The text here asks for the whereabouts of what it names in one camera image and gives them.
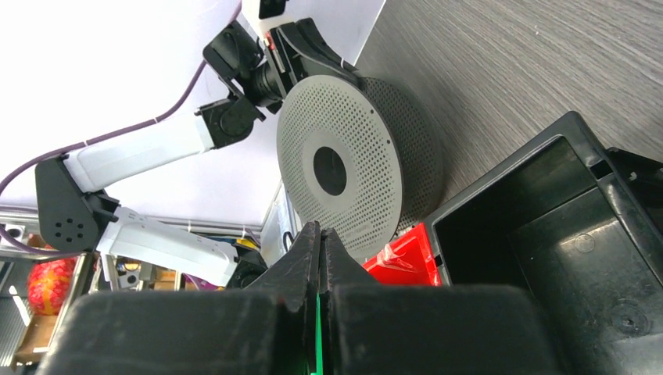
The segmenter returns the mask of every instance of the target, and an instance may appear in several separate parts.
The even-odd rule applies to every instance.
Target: cardboard box
[[[12,358],[12,369],[19,363],[38,363],[48,351],[58,316],[33,316]]]

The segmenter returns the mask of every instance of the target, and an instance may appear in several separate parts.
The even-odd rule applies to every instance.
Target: green strip
[[[316,319],[315,319],[315,367],[316,373],[311,375],[322,375],[322,324],[320,318],[320,295],[316,298]]]

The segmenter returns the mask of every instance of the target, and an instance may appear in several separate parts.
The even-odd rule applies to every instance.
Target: red patterned ball
[[[66,299],[76,258],[37,264],[27,278],[27,300],[36,315],[58,315]]]

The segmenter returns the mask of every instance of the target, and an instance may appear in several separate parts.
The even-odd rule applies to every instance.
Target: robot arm
[[[285,6],[285,2],[271,3]],[[247,7],[247,2],[243,5],[248,13],[256,9]],[[263,12],[259,6],[258,18],[247,15],[265,42],[263,51],[236,21],[203,49],[207,65],[228,86],[226,99],[200,107],[190,121],[164,122],[37,164],[42,237],[54,248],[122,255],[223,287],[234,280],[243,284],[241,280],[262,273],[264,262],[245,257],[229,244],[121,207],[103,189],[146,170],[245,139],[255,120],[265,119],[258,108],[276,113],[290,89],[306,77],[327,74],[360,85],[356,70],[326,45],[313,20],[281,24],[287,21],[280,16],[282,11],[282,7],[272,7]],[[274,17],[261,19],[263,13]]]

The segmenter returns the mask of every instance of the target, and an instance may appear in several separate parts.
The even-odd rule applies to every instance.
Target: disc center hole
[[[322,190],[330,195],[341,195],[346,189],[348,176],[346,166],[336,151],[329,147],[319,148],[313,157],[313,171]]]

